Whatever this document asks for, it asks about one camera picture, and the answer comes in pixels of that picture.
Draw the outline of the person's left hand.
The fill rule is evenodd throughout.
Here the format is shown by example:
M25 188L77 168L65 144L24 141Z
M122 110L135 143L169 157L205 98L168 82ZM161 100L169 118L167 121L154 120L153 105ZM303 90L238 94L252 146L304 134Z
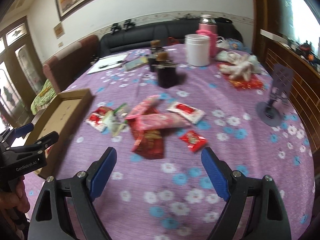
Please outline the person's left hand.
M27 213L30 210L30 203L25 192L24 180L24 176L19 178L15 192L1 192L1 209L11 209L16 207L22 213Z

